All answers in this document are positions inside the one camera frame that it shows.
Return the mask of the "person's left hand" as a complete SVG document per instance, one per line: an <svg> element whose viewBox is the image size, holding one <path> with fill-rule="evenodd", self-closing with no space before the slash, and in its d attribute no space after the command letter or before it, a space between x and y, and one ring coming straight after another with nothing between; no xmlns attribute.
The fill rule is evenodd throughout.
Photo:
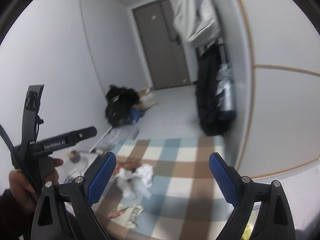
<svg viewBox="0 0 320 240"><path fill-rule="evenodd" d="M54 158L53 160L53 170L45 178L45 182L51 181L53 184L57 185L59 183L59 174L56 170L56 167L62 166L63 160L59 158ZM9 186L13 197L22 207L22 210L26 213L34 212L37 204L35 204L32 194L35 193L35 190L30 185L21 170L12 170L9 173Z"/></svg>

